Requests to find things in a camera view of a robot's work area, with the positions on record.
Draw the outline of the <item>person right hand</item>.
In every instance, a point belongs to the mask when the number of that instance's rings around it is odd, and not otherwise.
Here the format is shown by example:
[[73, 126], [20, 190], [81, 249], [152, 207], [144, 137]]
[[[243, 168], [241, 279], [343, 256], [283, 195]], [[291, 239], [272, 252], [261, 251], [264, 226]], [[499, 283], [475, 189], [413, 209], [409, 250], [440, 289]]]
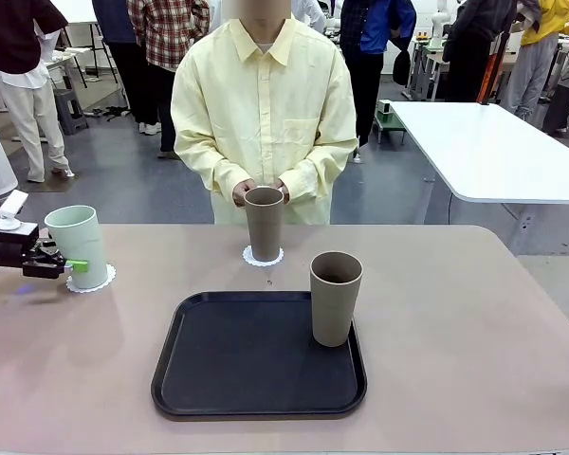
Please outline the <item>person right hand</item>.
[[242, 208], [246, 203], [246, 193], [256, 187], [253, 179], [238, 183], [232, 190], [232, 200], [236, 207]]

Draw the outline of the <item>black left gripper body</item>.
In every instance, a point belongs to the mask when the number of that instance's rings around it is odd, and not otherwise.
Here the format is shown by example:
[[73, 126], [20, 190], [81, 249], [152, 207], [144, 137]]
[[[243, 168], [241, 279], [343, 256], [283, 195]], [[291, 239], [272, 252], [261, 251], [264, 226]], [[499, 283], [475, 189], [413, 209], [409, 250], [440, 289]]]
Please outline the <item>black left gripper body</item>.
[[15, 230], [0, 229], [0, 266], [22, 266], [39, 238], [36, 223], [22, 223]]

